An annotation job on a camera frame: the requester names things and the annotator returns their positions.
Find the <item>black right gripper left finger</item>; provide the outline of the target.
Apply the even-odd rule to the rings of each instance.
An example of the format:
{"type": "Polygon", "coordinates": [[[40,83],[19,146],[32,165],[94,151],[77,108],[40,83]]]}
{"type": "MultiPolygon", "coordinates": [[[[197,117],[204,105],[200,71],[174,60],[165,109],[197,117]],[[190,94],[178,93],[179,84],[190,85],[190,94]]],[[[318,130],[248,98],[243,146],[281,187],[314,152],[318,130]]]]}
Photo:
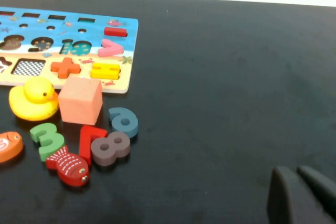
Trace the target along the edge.
{"type": "Polygon", "coordinates": [[[272,170],[267,214],[269,223],[335,223],[297,170],[284,166],[272,170]]]}

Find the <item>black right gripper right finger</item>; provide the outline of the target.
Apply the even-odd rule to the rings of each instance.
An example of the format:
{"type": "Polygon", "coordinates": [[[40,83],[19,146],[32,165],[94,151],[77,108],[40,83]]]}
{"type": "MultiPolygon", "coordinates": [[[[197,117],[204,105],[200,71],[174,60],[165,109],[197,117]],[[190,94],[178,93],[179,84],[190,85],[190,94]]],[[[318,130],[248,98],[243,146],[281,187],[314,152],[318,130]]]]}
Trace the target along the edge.
{"type": "Polygon", "coordinates": [[[299,166],[297,173],[306,182],[326,212],[335,219],[335,182],[309,166],[299,166]]]}

